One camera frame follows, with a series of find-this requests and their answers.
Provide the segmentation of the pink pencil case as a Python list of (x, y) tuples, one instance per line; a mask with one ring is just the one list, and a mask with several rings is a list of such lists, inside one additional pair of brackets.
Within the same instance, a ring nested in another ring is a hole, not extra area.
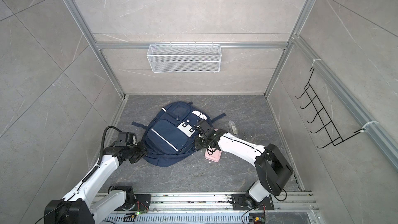
[(211, 140), (208, 142), (208, 146), (205, 151), (205, 159), (212, 162), (219, 162), (222, 151), (220, 150), (218, 143)]

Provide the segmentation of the navy blue student backpack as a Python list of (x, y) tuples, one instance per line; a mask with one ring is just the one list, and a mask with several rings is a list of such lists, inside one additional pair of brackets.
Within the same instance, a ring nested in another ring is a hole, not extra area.
[(211, 119), (205, 112), (193, 106), (192, 102), (178, 101), (163, 107), (150, 124), (133, 122), (143, 128), (142, 142), (147, 154), (144, 159), (158, 167), (169, 167), (194, 154), (195, 138), (199, 137), (196, 126), (205, 120), (210, 127), (226, 116), (225, 113)]

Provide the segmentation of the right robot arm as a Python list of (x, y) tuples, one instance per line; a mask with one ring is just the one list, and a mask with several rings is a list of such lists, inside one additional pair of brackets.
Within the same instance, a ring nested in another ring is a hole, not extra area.
[(256, 145), (239, 139), (223, 129), (214, 129), (205, 120), (196, 125), (197, 150), (210, 148), (231, 153), (256, 168), (258, 180), (245, 193), (250, 207), (257, 207), (265, 198), (278, 196), (293, 174), (293, 168), (274, 144)]

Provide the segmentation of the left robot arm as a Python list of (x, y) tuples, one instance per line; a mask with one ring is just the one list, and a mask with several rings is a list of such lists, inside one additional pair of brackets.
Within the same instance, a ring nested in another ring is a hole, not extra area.
[(108, 147), (104, 140), (101, 141), (97, 164), (64, 197), (50, 201), (40, 221), (46, 224), (99, 224), (118, 208), (129, 211), (136, 207), (137, 199), (131, 186), (115, 186), (107, 196), (93, 202), (107, 179), (124, 161), (134, 164), (147, 153), (132, 132), (123, 132), (110, 125), (105, 128), (103, 138), (110, 129), (118, 132), (117, 139)]

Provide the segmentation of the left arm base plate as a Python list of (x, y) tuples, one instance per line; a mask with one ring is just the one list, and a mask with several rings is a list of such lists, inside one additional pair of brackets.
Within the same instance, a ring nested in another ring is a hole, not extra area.
[(151, 194), (126, 195), (125, 203), (119, 209), (134, 212), (148, 211), (151, 197)]

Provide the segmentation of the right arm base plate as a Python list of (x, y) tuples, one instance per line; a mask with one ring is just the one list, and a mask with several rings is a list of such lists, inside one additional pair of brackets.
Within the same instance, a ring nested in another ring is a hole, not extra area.
[(272, 211), (275, 209), (271, 195), (266, 196), (261, 202), (256, 202), (245, 194), (232, 194), (228, 199), (228, 203), (232, 205), (234, 211), (246, 211), (250, 209)]

